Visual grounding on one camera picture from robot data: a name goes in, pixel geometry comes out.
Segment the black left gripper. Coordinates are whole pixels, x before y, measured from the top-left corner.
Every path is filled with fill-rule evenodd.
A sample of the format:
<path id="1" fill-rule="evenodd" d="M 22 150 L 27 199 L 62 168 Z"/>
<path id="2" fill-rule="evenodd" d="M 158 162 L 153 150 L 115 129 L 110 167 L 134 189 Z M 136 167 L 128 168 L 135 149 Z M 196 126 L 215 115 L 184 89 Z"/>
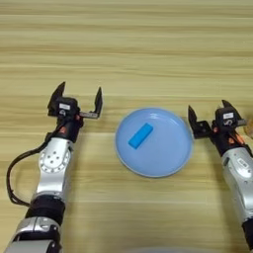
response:
<path id="1" fill-rule="evenodd" d="M 58 97 L 61 97 L 65 88 L 65 83 L 62 82 L 52 93 L 48 105 L 53 106 Z M 103 106 L 102 88 L 99 87 L 95 98 L 95 111 L 94 112 L 77 112 L 73 115 L 58 115 L 57 113 L 48 112 L 51 117 L 57 117 L 56 129 L 48 134 L 48 138 L 59 137 L 68 139 L 71 142 L 77 140 L 79 130 L 84 126 L 85 119 L 96 120 L 101 114 Z"/>

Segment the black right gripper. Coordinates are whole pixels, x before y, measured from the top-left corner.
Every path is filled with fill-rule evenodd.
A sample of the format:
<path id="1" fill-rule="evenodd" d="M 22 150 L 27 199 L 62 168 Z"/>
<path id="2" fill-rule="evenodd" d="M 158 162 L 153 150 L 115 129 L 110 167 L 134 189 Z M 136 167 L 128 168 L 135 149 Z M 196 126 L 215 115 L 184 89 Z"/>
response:
<path id="1" fill-rule="evenodd" d="M 223 100 L 222 104 L 225 112 L 235 112 L 235 108 L 228 101 Z M 207 121 L 199 121 L 191 106 L 188 107 L 188 121 L 194 138 L 211 136 L 211 142 L 216 147 L 220 156 L 230 149 L 246 146 L 246 143 L 235 130 L 222 131 L 215 121 L 212 121 L 211 127 Z"/>

